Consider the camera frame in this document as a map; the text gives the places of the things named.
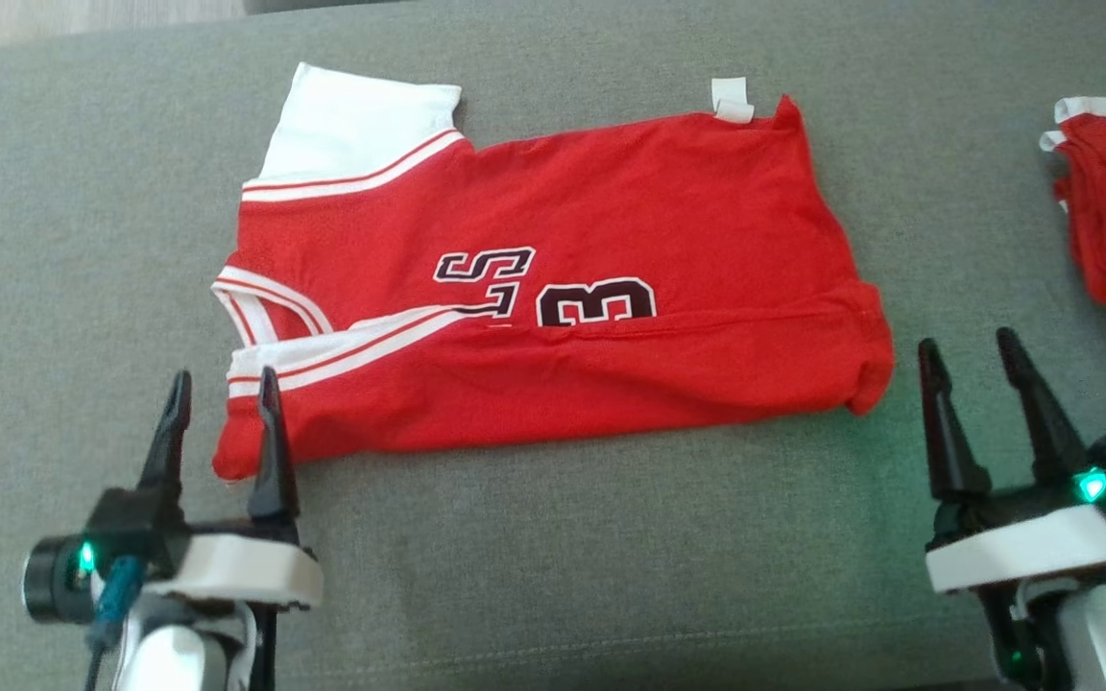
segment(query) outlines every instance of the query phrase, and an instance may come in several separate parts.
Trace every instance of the white tag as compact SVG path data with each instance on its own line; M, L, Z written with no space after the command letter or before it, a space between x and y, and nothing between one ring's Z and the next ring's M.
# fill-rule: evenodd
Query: white tag
M750 95L745 90L745 78L739 76L710 80L710 104L712 108L718 111L720 101L734 101L737 104L749 104Z
M716 106L716 117L723 122L745 124L753 119L753 105L724 98Z
M748 123L753 119L749 91L743 76L710 80L710 102L716 117L730 123Z

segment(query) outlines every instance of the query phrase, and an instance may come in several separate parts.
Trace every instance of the couch cushion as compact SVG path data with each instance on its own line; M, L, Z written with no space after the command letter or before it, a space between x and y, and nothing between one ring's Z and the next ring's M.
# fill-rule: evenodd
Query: couch cushion
M19 607L21 558L127 483L192 370L186 506L233 328L208 292L299 61L463 84L477 145L706 109L747 75L804 111L822 192L884 292L876 411L300 469L328 598L282 617L281 688L895 688L984 677L979 605L928 586L914 348L937 337L980 459L1030 478L993 331L1106 432L1089 301L1036 149L1106 93L1106 8L1057 3L386 3L0 51L0 688L71 688L80 632Z

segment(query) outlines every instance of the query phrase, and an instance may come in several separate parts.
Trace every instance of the red stripe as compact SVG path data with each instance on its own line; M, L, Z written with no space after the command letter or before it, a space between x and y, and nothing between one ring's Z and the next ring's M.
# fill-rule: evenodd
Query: red stripe
M321 179L321 180L313 180L313 182L290 182L290 184L285 184L285 185L259 185L259 186L247 187L247 188L244 188L244 191L246 192L262 192L262 191L268 191L268 189L294 189L294 188L298 188L298 187L320 187L320 186L323 186L323 185L342 185L342 184L345 184L345 182L361 182L364 179L371 179L372 177L380 176L380 175L385 174L385 171L389 171L390 169L394 169L394 167L398 166L399 164L401 164L404 161L407 161L408 158L411 158L413 155L418 154L421 149L426 148L426 146L429 146L430 144L434 144L435 142L438 142L444 136L452 135L456 132L458 132L458 130L455 130L455 129L445 129L442 132L439 132L437 135L431 136L430 139L426 139L421 144L417 145L417 148L415 148L411 151L408 151L407 154L404 154L404 156L400 156L399 158L397 158L394 164L388 165L387 167L385 167L385 169L382 169L382 170L378 170L378 171L372 171L372 174L369 174L369 175L363 175L363 176L359 176L359 177L342 177L342 178L337 178L337 179Z
M233 301L232 294L229 295L229 305L233 306L233 311L237 312L237 318L242 320L242 328L246 328L246 339L248 346L254 345L254 332L250 328L250 320L246 318L244 312L242 312L241 305L238 305L237 301Z
M310 322L315 325L315 326L313 326L313 328L315 328L315 334L317 334L317 333L324 333L322 331L321 324L319 323L319 320L315 320L315 315L313 315L313 312L311 312L309 310L309 307L302 305L301 302L294 301L293 297L286 297L283 294L276 293L275 290L269 290L267 287L262 287L262 285L254 285L254 284L251 284L251 283L246 283L244 280L219 279L219 276L218 276L218 279L216 279L216 283L228 283L230 285L241 285L241 287L249 287L250 290L258 290L260 293L270 294L272 297L280 299L280 301L291 302L291 303L293 303L295 310L301 311L304 315L306 315L307 317L310 317Z
M408 329L410 329L413 327L416 327L419 324L425 324L426 321L435 318L436 316L445 315L449 311L451 311L451 310L442 310L440 312L434 312L432 315L429 315L429 316L426 316L426 317L421 317L421 318L419 318L417 321L414 321L414 323L411 323L411 324L405 324L403 327L396 328L395 331L392 331L392 332L387 332L387 333L383 334L380 337L377 337L374 341L369 341L365 345L359 346L359 348L354 348L354 349L352 349L349 352L342 353L340 355L335 355L334 358L328 358L326 360L320 360L317 363L309 364L306 367L296 368L293 371L278 373L278 376L281 379L284 379L284 377L286 377L286 376L294 376L294 375L298 375L298 374L301 374L301 373L306 373L306 371L312 370L312 368L330 366L330 364L338 363L343 358L352 358L353 355L355 355L357 353L361 353L361 350L366 350L368 348L373 348L373 346L377 346L378 343L382 343L383 341L386 341L387 338L390 338L392 336L399 336L400 333L404 333L404 332L406 332L406 331L408 331ZM259 380L259 377L257 377L257 376L233 376L233 377L229 378L229 384L237 384L238 381L258 381L258 380Z

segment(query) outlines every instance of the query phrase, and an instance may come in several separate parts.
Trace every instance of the blue cable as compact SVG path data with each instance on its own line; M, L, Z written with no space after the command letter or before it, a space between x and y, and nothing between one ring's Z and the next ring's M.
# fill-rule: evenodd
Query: blue cable
M97 598L96 609L92 614L92 626L84 636L84 641L92 651L84 691L95 690L101 658L109 648L117 646L123 627L127 624L127 614L135 606L135 599L139 598L143 586L144 562L140 558L118 556L113 561L105 590L101 591L101 598Z

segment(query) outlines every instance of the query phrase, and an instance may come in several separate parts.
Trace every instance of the red jersey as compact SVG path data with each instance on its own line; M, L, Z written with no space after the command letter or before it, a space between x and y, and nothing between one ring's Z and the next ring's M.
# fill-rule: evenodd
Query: red jersey
M220 477L254 472L263 366L298 461L877 404L890 332L790 98L483 149L457 98L299 69L213 286L243 341Z

